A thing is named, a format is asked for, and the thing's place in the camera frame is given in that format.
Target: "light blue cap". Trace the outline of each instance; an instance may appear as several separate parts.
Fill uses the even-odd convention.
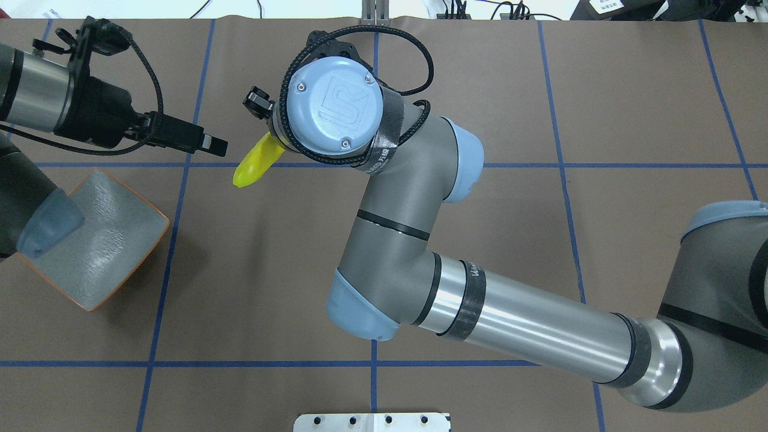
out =
[[[63,189],[43,200],[18,236],[16,250],[37,258],[83,225],[85,216]]]
[[[456,125],[450,118],[445,118],[453,128],[458,146],[458,169],[456,170],[456,182],[448,197],[443,202],[459,202],[467,198],[472,192],[472,186],[480,180],[483,164],[485,163],[485,151],[480,140],[466,130]]]
[[[384,315],[346,281],[337,268],[326,302],[326,312],[334,324],[363,339],[388,341],[400,324]]]
[[[696,212],[683,237],[704,225],[750,216],[768,216],[768,203],[760,201],[722,201],[708,204]]]
[[[346,155],[367,145],[382,120],[379,83],[349,58],[325,57],[304,65],[293,74],[288,92],[293,133],[322,155]]]

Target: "orange edge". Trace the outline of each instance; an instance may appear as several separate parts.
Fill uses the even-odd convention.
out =
[[[165,229],[163,230],[162,234],[160,234],[160,235],[157,237],[157,241],[155,241],[155,242],[154,242],[154,244],[152,245],[152,247],[149,249],[149,252],[147,252],[147,254],[146,254],[146,255],[144,255],[144,257],[141,259],[141,261],[139,261],[139,264],[137,264],[137,265],[136,265],[136,267],[134,267],[134,269],[133,269],[133,270],[132,270],[130,273],[128,273],[128,275],[125,277],[125,279],[123,279],[123,280],[122,280],[122,281],[121,281],[121,282],[120,282],[120,283],[117,285],[117,287],[116,287],[116,288],[115,288],[115,289],[114,289],[114,290],[113,290],[113,291],[112,291],[112,292],[111,292],[111,293],[110,293],[110,294],[109,294],[107,297],[105,297],[105,298],[104,298],[104,300],[102,300],[102,301],[101,301],[99,304],[97,304],[96,306],[93,306],[93,308],[92,308],[92,309],[86,309],[85,307],[83,307],[83,305],[82,305],[82,304],[79,304],[77,301],[75,301],[75,299],[74,299],[74,298],[72,298],[72,297],[71,297],[69,294],[67,294],[67,293],[66,293],[64,290],[62,290],[62,289],[61,289],[61,287],[59,287],[59,286],[58,286],[56,283],[54,283],[54,281],[52,281],[52,280],[51,280],[51,279],[50,279],[48,276],[46,276],[46,275],[45,275],[45,274],[44,274],[42,271],[40,271],[40,269],[38,269],[37,267],[35,267],[35,265],[34,265],[34,264],[33,264],[33,263],[32,263],[32,262],[29,260],[29,259],[27,259],[27,257],[26,257],[26,256],[24,256],[23,254],[19,254],[19,256],[20,256],[20,257],[22,257],[22,260],[23,260],[25,263],[27,263],[27,265],[28,265],[28,266],[29,266],[29,267],[30,267],[32,270],[34,270],[34,271],[35,271],[35,273],[39,274],[39,275],[40,275],[40,277],[42,277],[43,279],[45,279],[45,280],[46,280],[46,281],[47,281],[49,284],[51,284],[51,285],[52,285],[54,288],[56,288],[56,290],[57,290],[58,292],[62,293],[62,294],[63,294],[63,295],[66,297],[66,298],[68,298],[69,300],[72,300],[72,302],[73,302],[73,303],[75,303],[76,305],[78,305],[79,307],[81,307],[83,310],[85,310],[85,311],[88,311],[88,312],[93,312],[93,311],[95,311],[95,310],[96,310],[96,309],[98,309],[98,308],[99,308],[99,307],[100,307],[102,304],[104,304],[104,302],[106,302],[107,300],[109,300],[109,299],[110,299],[110,297],[112,297],[112,296],[114,295],[114,293],[118,292],[118,290],[120,289],[120,287],[122,287],[122,286],[123,286],[123,284],[125,283],[125,281],[127,281],[127,280],[128,280],[130,277],[131,277],[131,276],[133,276],[133,274],[136,272],[136,270],[137,270],[139,267],[141,267],[141,265],[142,265],[142,264],[143,264],[143,263],[144,263],[144,262],[147,260],[147,258],[148,258],[148,257],[149,257],[149,255],[152,253],[152,251],[154,251],[154,249],[157,247],[157,245],[158,245],[158,244],[160,244],[160,240],[162,240],[162,239],[163,239],[163,236],[165,235],[165,233],[167,233],[167,232],[168,232],[168,228],[170,227],[170,219],[168,219],[168,216],[166,216],[166,215],[165,215],[165,213],[163,213],[162,211],[160,211],[160,209],[159,209],[159,208],[155,207],[155,205],[154,205],[154,204],[152,204],[152,203],[150,203],[149,201],[147,201],[147,199],[146,199],[146,198],[144,198],[143,196],[141,196],[141,195],[139,195],[138,193],[136,193],[136,191],[134,191],[133,189],[129,188],[129,187],[128,187],[128,186],[127,186],[125,183],[123,183],[122,181],[118,180],[118,179],[117,179],[115,176],[113,176],[113,175],[109,174],[109,173],[108,173],[108,172],[106,172],[106,171],[103,171],[103,170],[101,170],[101,169],[98,169],[98,168],[94,168],[94,169],[93,169],[93,171],[91,171],[91,173],[90,173],[88,176],[86,176],[86,177],[85,177],[85,178],[84,178],[84,179],[83,179],[83,180],[80,182],[80,184],[78,184],[78,185],[77,185],[77,186],[76,186],[76,187],[75,187],[75,188],[72,190],[72,192],[69,194],[69,196],[72,196],[72,195],[73,195],[73,194],[74,194],[74,193],[75,193],[75,192],[76,192],[76,191],[77,191],[77,190],[78,190],[78,189],[79,189],[79,188],[80,188],[80,187],[81,187],[81,186],[82,186],[82,185],[83,185],[83,184],[84,184],[84,183],[85,183],[85,182],[86,182],[86,181],[87,181],[87,180],[88,180],[88,179],[89,179],[89,178],[90,178],[92,175],[93,175],[93,173],[94,173],[94,172],[96,172],[96,171],[100,171],[102,174],[104,174],[104,175],[106,175],[107,177],[111,178],[112,180],[116,181],[116,182],[117,182],[119,185],[121,185],[122,187],[124,187],[124,188],[128,189],[129,191],[131,191],[131,193],[132,193],[132,194],[136,195],[136,196],[137,196],[137,197],[139,197],[139,198],[140,198],[142,201],[144,201],[145,203],[147,203],[147,205],[149,205],[150,207],[152,207],[152,208],[153,208],[153,209],[154,209],[154,210],[155,210],[157,213],[159,213],[159,214],[160,214],[160,215],[161,215],[161,216],[162,216],[162,217],[165,219],[165,222],[166,222],[166,224],[165,224]]]

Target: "yellow object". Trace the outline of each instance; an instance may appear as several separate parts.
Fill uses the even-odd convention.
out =
[[[285,148],[280,145],[280,141],[267,132],[256,146],[251,148],[243,161],[237,165],[235,175],[232,177],[232,184],[238,188],[244,188],[251,183],[255,183],[264,175],[266,170],[270,169],[272,164],[280,159],[285,152]]]

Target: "embossed logo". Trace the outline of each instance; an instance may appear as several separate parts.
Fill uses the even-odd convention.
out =
[[[333,77],[323,98],[319,116],[350,131],[357,131],[369,97],[364,87]]]

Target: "blue joint cover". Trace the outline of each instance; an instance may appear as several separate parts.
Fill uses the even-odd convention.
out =
[[[365,67],[349,58],[331,56],[312,61],[293,74],[286,108],[290,127],[301,144],[322,155],[338,156],[371,141],[381,123],[384,103],[379,83]]]
[[[485,163],[485,151],[476,136],[457,126],[450,118],[443,118],[451,124],[453,133],[456,135],[458,169],[453,189],[442,202],[459,202],[469,196],[472,186],[480,180]]]
[[[18,236],[16,250],[38,258],[83,225],[85,216],[63,189],[56,189],[40,204]]]
[[[704,225],[750,216],[768,216],[768,203],[760,201],[721,201],[705,205],[696,212],[690,221],[683,238],[691,231]]]
[[[338,268],[333,272],[326,312],[339,328],[363,339],[388,341],[400,328],[400,324],[384,315],[350,285]]]

